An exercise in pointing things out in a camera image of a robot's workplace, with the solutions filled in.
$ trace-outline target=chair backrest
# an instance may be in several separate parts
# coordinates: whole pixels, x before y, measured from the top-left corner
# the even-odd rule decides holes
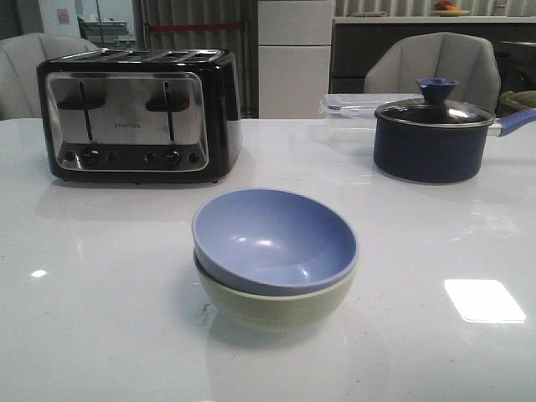
[[[47,33],[0,40],[0,119],[41,117],[39,63],[93,49],[86,39]]]
[[[420,93],[418,78],[459,80],[449,96],[493,111],[501,79],[491,42],[459,33],[412,36],[394,44],[367,73],[366,93]]]

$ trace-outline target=black toaster body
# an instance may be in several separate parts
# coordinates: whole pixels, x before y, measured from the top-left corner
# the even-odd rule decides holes
[[[50,170],[67,181],[216,182],[240,152],[235,56],[99,49],[38,67]]]

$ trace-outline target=saucepan lid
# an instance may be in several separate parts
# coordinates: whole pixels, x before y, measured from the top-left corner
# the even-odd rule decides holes
[[[417,80],[424,99],[398,100],[379,106],[375,115],[416,126],[463,128],[489,126],[495,121],[491,111],[446,98],[458,84],[444,78]]]

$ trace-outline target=bowl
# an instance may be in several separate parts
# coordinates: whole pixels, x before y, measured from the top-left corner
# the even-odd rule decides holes
[[[237,291],[217,282],[195,258],[201,285],[210,301],[225,316],[262,332],[294,332],[320,322],[332,313],[348,293],[357,266],[340,281],[295,296],[264,296]]]
[[[300,194],[245,188],[220,194],[193,217],[195,254],[217,282],[246,293],[293,296],[343,279],[358,242],[330,208]]]

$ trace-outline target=stainless steel toaster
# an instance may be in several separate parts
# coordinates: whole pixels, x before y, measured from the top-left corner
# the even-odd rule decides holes
[[[217,182],[240,152],[235,56],[99,49],[38,67],[53,175],[67,181]]]

